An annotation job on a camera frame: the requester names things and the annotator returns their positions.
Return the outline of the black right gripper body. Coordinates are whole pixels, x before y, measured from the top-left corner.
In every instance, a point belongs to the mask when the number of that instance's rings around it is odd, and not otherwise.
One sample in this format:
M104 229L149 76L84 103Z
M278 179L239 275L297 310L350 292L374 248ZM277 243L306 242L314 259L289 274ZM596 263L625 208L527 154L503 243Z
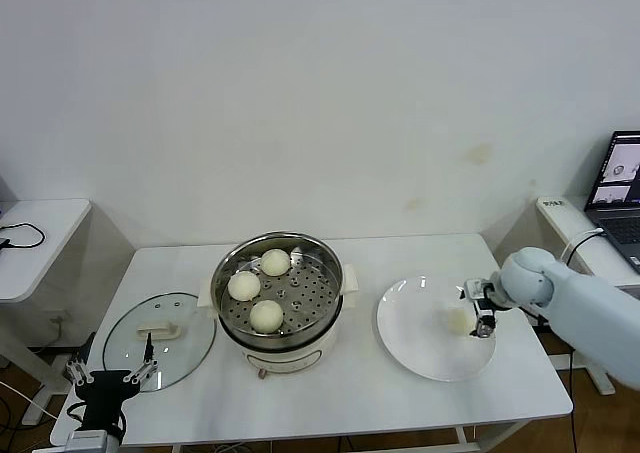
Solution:
M494 284L489 281L480 281L474 299L474 308L479 318L494 317L497 311L503 310L494 296Z

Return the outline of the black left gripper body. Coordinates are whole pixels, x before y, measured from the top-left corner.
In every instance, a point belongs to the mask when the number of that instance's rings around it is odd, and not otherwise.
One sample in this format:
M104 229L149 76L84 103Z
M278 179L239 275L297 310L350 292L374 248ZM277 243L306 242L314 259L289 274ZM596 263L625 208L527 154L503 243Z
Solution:
M97 371L92 381L75 386L84 403L80 430L125 431L125 401L140 393L140 381L129 370Z

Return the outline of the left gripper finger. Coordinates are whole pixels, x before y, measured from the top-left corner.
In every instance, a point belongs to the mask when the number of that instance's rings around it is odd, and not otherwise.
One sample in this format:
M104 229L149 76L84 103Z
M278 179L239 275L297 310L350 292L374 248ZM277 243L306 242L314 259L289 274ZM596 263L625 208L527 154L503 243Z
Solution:
M156 372L158 362L154 359L152 334L148 333L145 342L143 361L135 370L124 377L124 381L146 381Z
M86 364L94 338L95 333L90 333L86 341L71 355L66 363L67 374L73 384L89 384L94 380Z

